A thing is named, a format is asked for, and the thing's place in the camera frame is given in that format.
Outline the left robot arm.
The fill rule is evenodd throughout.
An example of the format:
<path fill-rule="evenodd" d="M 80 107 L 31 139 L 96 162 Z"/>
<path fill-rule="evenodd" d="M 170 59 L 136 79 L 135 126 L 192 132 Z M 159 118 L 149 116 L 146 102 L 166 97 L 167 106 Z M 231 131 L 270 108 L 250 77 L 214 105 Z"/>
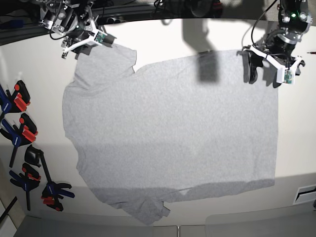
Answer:
<path fill-rule="evenodd" d="M 278 26 L 267 34 L 261 44 L 252 41 L 244 46 L 248 57 L 248 82 L 257 80 L 257 68 L 266 60 L 276 69 L 277 86 L 293 84 L 301 74 L 300 66 L 305 66 L 301 56 L 292 56 L 297 43 L 308 32 L 313 18 L 306 0 L 281 0 L 278 8 Z"/>

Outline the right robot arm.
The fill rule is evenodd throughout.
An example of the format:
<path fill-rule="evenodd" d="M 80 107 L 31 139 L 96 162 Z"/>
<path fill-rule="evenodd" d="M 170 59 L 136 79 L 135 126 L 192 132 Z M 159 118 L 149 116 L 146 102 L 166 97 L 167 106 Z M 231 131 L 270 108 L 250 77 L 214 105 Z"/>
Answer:
<path fill-rule="evenodd" d="M 43 0 L 40 23 L 52 40 L 61 41 L 62 58 L 69 52 L 96 44 L 97 28 L 92 14 L 92 0 Z"/>

